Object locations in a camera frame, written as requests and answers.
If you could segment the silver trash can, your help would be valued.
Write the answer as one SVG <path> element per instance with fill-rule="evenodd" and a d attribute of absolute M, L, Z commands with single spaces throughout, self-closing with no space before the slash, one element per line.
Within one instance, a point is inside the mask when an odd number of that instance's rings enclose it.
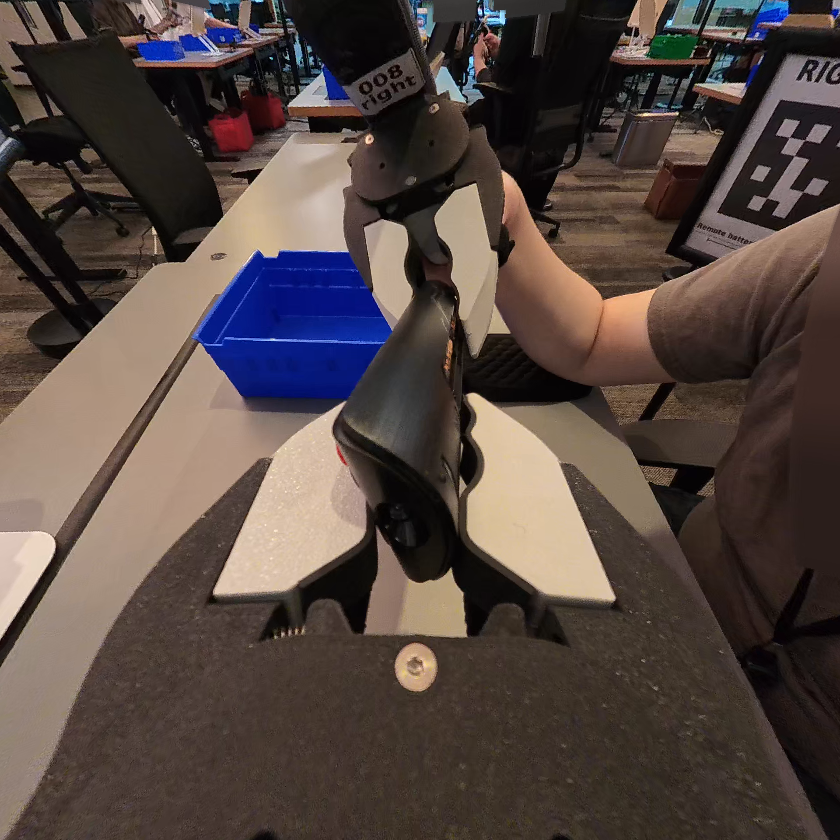
<path fill-rule="evenodd" d="M 678 118 L 676 111 L 629 111 L 612 151 L 614 165 L 627 169 L 656 166 Z"/>

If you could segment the black office chair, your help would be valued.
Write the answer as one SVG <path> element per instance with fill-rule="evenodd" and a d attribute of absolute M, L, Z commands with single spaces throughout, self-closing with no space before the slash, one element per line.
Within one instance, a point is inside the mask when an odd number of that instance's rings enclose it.
<path fill-rule="evenodd" d="M 550 15 L 506 12 L 489 76 L 477 83 L 490 146 L 551 239 L 560 221 L 545 204 L 557 175 L 581 158 L 597 88 L 635 6 L 582 1 Z"/>
<path fill-rule="evenodd" d="M 187 261 L 222 219 L 211 172 L 110 31 L 11 44 L 31 80 L 76 124 L 140 205 L 165 258 Z"/>

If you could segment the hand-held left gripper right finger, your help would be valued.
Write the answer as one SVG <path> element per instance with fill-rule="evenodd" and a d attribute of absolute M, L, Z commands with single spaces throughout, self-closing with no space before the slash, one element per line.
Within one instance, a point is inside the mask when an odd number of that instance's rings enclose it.
<path fill-rule="evenodd" d="M 465 396 L 458 478 L 457 585 L 468 636 L 497 606 L 541 634 L 551 607 L 610 610 L 616 594 L 563 465 L 532 431 Z"/>

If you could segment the red bin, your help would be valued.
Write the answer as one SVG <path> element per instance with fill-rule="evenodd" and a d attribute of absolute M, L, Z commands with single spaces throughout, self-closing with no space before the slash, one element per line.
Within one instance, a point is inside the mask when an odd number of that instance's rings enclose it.
<path fill-rule="evenodd" d="M 242 91 L 240 101 L 248 115 L 253 133 L 264 133 L 285 127 L 287 118 L 282 100 L 272 91 Z"/>
<path fill-rule="evenodd" d="M 208 121 L 216 147 L 222 155 L 249 151 L 254 144 L 254 134 L 247 112 L 229 108 L 215 114 Z"/>

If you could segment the person's right forearm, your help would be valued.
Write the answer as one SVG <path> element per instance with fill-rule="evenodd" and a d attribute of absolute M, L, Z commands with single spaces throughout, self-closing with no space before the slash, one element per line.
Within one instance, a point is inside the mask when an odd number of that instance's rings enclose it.
<path fill-rule="evenodd" d="M 513 337 L 547 371 L 583 385 L 647 385 L 672 381 L 648 334 L 654 294 L 603 299 L 548 251 L 511 255 L 496 303 Z"/>

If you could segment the person's grey shirt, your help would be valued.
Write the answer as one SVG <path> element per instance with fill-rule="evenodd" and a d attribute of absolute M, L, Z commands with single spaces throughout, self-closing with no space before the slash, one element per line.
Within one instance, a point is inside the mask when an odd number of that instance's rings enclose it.
<path fill-rule="evenodd" d="M 838 206 L 660 286 L 647 312 L 658 361 L 678 383 L 747 380 L 738 430 L 716 468 L 715 496 L 678 537 L 733 653 L 771 640 L 803 567 L 793 548 L 790 443 L 802 333 Z M 778 653 L 756 686 L 797 767 L 838 801 L 838 637 Z"/>

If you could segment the black display panel stand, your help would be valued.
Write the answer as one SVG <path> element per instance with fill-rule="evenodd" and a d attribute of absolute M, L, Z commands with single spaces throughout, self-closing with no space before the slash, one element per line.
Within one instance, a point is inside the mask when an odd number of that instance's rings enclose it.
<path fill-rule="evenodd" d="M 14 163 L 25 155 L 25 147 L 5 127 L 2 127 L 1 141 L 2 212 L 35 252 L 39 262 L 49 269 L 50 275 L 41 270 L 5 227 L 1 228 L 2 251 L 52 306 L 28 328 L 28 341 L 43 355 L 61 360 L 116 306 L 110 299 L 89 297 L 81 282 L 123 280 L 127 272 L 124 269 L 87 270 L 77 265 L 57 233 L 10 178 Z"/>

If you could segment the black framed marker sign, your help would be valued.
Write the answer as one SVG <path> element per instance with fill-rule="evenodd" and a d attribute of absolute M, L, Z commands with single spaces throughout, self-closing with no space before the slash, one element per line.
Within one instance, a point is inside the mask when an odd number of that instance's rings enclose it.
<path fill-rule="evenodd" d="M 698 267 L 839 201 L 838 28 L 779 28 L 666 253 Z"/>

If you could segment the blue plastic bin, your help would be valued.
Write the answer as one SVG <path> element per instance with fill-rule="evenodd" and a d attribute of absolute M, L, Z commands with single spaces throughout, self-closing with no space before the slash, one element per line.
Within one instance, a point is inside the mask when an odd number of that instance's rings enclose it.
<path fill-rule="evenodd" d="M 346 251 L 256 251 L 194 340 L 243 397 L 344 400 L 391 331 Z"/>

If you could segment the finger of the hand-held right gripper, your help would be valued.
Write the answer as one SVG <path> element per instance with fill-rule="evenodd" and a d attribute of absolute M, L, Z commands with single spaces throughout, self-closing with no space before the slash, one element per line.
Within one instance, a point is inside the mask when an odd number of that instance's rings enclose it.
<path fill-rule="evenodd" d="M 455 189 L 433 216 L 434 235 L 450 257 L 458 317 L 472 358 L 482 351 L 496 308 L 498 256 L 490 246 L 476 184 Z"/>
<path fill-rule="evenodd" d="M 371 294 L 391 329 L 414 296 L 414 286 L 406 269 L 410 245 L 408 231 L 399 223 L 379 219 L 366 226 Z"/>

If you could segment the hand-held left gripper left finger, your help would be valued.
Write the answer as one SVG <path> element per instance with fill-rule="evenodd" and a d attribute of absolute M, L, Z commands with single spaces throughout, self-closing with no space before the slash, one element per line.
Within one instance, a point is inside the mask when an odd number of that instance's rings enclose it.
<path fill-rule="evenodd" d="M 351 631 L 366 626 L 378 573 L 375 523 L 339 455 L 336 405 L 273 455 L 213 588 L 220 603 L 272 602 L 303 630 L 309 607 L 337 602 Z"/>

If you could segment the brown cardboard box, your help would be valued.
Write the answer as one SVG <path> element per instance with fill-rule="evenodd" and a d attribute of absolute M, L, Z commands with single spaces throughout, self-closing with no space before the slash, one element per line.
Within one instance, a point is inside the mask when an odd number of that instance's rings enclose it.
<path fill-rule="evenodd" d="M 654 218 L 679 221 L 697 194 L 706 163 L 676 162 L 665 158 L 644 201 Z"/>

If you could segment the person's right hand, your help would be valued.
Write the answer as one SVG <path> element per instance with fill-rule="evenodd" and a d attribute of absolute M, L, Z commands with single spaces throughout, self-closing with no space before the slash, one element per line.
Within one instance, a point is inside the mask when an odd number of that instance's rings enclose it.
<path fill-rule="evenodd" d="M 504 208 L 502 225 L 507 231 L 507 258 L 500 264 L 500 278 L 514 277 L 523 265 L 523 259 L 528 256 L 528 234 L 531 223 L 520 186 L 507 172 L 502 172 L 504 187 Z"/>

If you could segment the instruction sheet on stand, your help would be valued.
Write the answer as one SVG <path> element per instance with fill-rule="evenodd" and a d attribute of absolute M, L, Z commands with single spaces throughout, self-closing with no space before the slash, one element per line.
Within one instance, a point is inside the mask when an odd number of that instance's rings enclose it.
<path fill-rule="evenodd" d="M 56 553 L 42 531 L 1 532 L 1 636 L 12 626 Z"/>

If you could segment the black remote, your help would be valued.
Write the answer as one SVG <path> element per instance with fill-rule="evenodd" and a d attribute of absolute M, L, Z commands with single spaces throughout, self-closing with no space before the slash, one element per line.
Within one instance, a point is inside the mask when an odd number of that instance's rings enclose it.
<path fill-rule="evenodd" d="M 455 289 L 423 283 L 332 428 L 375 526 L 418 583 L 443 577 L 460 548 L 463 390 L 443 373 L 455 320 Z"/>

